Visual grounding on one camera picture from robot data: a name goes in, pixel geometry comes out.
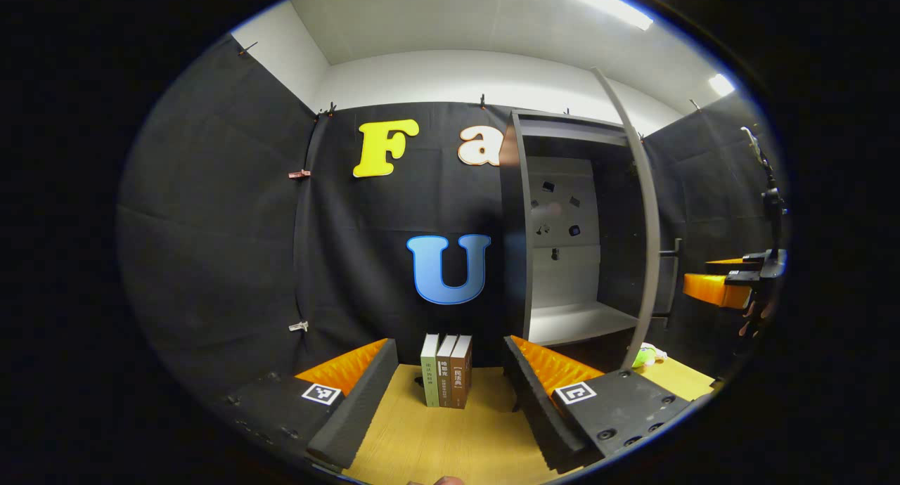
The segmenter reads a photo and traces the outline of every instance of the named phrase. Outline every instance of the book spine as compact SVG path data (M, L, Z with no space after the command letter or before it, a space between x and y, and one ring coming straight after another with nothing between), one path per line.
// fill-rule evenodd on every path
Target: book spine
M437 398L444 408L450 407L450 357L437 357Z
M465 357L450 358L450 408L465 408Z
M422 383L425 385L425 405L428 408L440 406L437 394L437 360L434 357L422 357Z

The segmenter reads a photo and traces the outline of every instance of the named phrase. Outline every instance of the green book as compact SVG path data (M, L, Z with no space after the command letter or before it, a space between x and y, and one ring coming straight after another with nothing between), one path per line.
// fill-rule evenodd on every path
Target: green book
M440 406L437 395L437 334L425 335L422 345L422 384L425 386L425 405L428 408Z

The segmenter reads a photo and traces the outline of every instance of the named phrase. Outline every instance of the white ceiling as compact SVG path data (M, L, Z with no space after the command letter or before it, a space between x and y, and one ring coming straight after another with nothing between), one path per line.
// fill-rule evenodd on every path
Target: white ceiling
M578 0L292 0L331 65L430 49L534 56L611 79L682 114L718 95L715 68L652 11L642 31Z

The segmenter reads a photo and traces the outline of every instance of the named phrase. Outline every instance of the white shelf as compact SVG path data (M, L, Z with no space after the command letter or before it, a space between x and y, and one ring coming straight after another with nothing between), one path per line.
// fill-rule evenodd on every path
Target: white shelf
M528 341L543 347L612 334L637 325L637 318L601 302L531 310Z

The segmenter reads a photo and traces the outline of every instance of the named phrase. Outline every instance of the yellow letter f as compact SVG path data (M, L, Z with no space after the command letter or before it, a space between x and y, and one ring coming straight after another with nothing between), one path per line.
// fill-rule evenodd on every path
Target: yellow letter f
M418 135L418 123L413 119L363 123L359 131L363 132L363 155L353 168L353 175L358 178L386 176L393 172L393 164L385 160L387 152L390 151L395 160L400 158L406 151L403 133ZM393 131L396 133L389 138L388 134Z

